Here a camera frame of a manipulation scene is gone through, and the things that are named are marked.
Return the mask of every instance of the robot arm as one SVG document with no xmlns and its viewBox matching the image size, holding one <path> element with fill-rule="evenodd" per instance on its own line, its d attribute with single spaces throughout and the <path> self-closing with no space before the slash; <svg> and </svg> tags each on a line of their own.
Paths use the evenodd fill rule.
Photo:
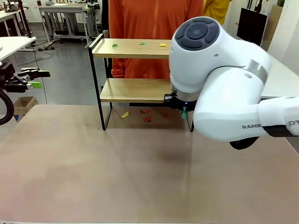
<svg viewBox="0 0 299 224">
<path fill-rule="evenodd" d="M 236 40 L 209 17 L 186 21 L 175 32 L 169 58 L 173 108 L 194 110 L 204 136 L 250 146 L 259 136 L 299 135 L 299 98 L 261 101 L 271 68 L 257 45 Z"/>
</svg>

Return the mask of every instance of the yellow jacket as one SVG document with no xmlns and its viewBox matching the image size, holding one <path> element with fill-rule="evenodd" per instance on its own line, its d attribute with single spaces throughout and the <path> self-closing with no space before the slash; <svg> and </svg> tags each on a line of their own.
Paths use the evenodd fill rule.
<svg viewBox="0 0 299 224">
<path fill-rule="evenodd" d="M 222 25 L 230 1 L 231 0 L 206 0 L 203 15 L 216 19 Z"/>
</svg>

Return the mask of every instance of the yellow block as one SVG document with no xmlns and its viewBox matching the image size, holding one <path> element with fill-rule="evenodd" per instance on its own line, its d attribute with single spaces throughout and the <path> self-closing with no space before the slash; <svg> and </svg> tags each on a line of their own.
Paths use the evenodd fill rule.
<svg viewBox="0 0 299 224">
<path fill-rule="evenodd" d="M 122 117 L 121 118 L 126 118 L 127 116 L 129 116 L 130 114 L 129 114 L 129 111 L 127 111 L 127 112 L 125 112 L 125 114 L 124 115 L 122 115 Z"/>
</svg>

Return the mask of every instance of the wooden shelf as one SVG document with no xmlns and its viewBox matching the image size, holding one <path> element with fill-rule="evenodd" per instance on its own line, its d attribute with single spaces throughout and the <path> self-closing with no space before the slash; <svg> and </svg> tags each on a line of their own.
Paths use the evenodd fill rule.
<svg viewBox="0 0 299 224">
<path fill-rule="evenodd" d="M 171 93 L 171 84 L 164 79 L 109 78 L 100 95 L 102 102 L 163 103 Z"/>
<path fill-rule="evenodd" d="M 102 39 L 93 49 L 93 56 L 100 58 L 168 59 L 171 40 Z"/>
</svg>

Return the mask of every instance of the green object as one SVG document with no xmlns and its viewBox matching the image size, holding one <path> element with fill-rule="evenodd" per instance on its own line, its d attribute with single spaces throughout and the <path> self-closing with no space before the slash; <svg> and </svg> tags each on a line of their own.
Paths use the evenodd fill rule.
<svg viewBox="0 0 299 224">
<path fill-rule="evenodd" d="M 182 119 L 186 119 L 186 118 L 187 118 L 186 107 L 184 107 L 182 112 Z"/>
<path fill-rule="evenodd" d="M 28 84 L 32 84 L 34 89 L 41 89 L 43 87 L 41 82 L 28 82 Z"/>
</svg>

